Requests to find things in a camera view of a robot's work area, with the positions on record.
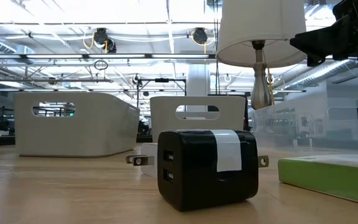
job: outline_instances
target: table lamp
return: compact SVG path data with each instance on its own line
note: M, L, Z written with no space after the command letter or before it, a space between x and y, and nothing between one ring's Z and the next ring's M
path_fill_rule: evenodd
M303 1L223 1L216 57L228 65L254 68L253 109L272 104L265 77L267 67L294 65L306 58L289 41L295 34L305 31Z

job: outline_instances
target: white tape label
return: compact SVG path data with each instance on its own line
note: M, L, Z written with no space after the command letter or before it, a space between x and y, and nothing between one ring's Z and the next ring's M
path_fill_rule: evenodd
M239 136L232 130L211 130L215 135L218 164L216 172L242 170Z

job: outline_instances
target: white lamp shade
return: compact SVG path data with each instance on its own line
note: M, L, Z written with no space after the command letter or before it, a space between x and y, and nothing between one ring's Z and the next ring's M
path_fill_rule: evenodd
M253 40L266 40L264 54L269 68L293 65L306 55L290 39L306 32L302 0L225 0L219 30L220 62L253 67Z

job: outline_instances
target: wooden table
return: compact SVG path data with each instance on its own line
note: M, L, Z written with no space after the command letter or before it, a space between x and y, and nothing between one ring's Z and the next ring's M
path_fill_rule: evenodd
M186 213L164 201L156 179L124 162L133 153L36 158L0 147L0 223L358 223L358 203L281 184L277 159L288 153L263 152L271 162L254 198Z

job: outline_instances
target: green box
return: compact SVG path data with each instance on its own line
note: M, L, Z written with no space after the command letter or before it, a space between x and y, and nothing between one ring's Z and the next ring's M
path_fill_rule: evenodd
M281 182L358 202L358 155L280 159Z

